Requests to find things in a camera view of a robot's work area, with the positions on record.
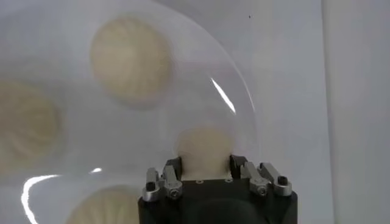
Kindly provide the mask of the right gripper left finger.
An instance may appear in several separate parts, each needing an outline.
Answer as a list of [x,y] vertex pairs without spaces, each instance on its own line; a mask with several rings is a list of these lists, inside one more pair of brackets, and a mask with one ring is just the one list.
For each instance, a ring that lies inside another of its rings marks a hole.
[[146,184],[142,192],[143,201],[158,201],[167,197],[177,200],[182,196],[183,183],[181,157],[167,160],[161,174],[154,167],[146,172]]

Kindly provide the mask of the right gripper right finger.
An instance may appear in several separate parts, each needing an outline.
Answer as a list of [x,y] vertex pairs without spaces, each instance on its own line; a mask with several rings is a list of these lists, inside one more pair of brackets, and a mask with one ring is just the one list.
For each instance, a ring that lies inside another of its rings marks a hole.
[[281,175],[271,163],[260,163],[258,167],[244,156],[230,155],[230,174],[232,179],[248,179],[249,190],[261,197],[269,192],[281,197],[292,194],[292,184]]

